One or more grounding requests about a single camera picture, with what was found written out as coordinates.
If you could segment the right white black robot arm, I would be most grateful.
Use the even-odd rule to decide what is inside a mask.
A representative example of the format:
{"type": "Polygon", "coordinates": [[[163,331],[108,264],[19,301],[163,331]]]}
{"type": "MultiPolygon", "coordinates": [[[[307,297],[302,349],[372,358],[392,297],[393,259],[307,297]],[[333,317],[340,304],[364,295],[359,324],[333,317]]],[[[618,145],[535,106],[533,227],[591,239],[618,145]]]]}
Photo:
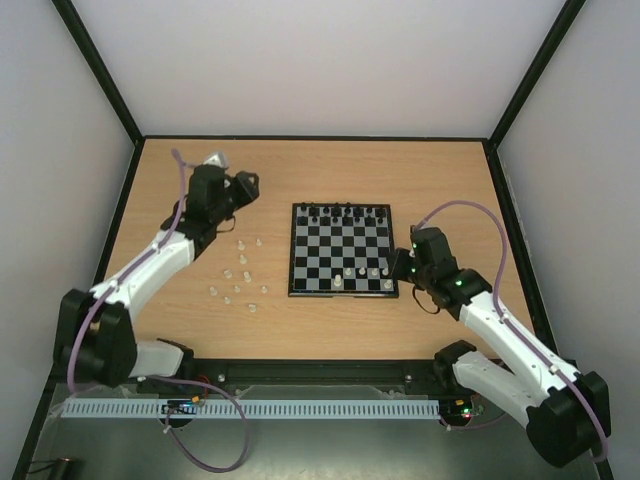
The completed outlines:
{"type": "Polygon", "coordinates": [[[546,347],[497,296],[497,286],[459,268],[437,227],[410,230],[411,249],[397,248],[390,273],[426,292],[491,347],[495,364],[473,345],[457,341],[434,357],[438,384],[470,389],[521,425],[536,452],[562,468],[589,450],[603,452],[611,434],[609,389],[596,372],[577,367],[546,347]]]}

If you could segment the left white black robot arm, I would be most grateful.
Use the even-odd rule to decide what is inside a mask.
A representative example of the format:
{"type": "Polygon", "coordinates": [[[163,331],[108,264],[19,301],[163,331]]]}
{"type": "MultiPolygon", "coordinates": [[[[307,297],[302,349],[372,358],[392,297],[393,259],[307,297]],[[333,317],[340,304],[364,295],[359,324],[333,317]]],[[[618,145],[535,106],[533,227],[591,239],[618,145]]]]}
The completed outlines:
{"type": "Polygon", "coordinates": [[[76,380],[116,387],[130,378],[173,377],[185,347],[167,340],[139,341],[133,328],[145,305],[178,272],[191,265],[219,234],[219,226],[259,195],[259,177],[202,164],[180,176],[180,196],[150,244],[119,272],[87,291],[61,300],[54,362],[76,380]]]}

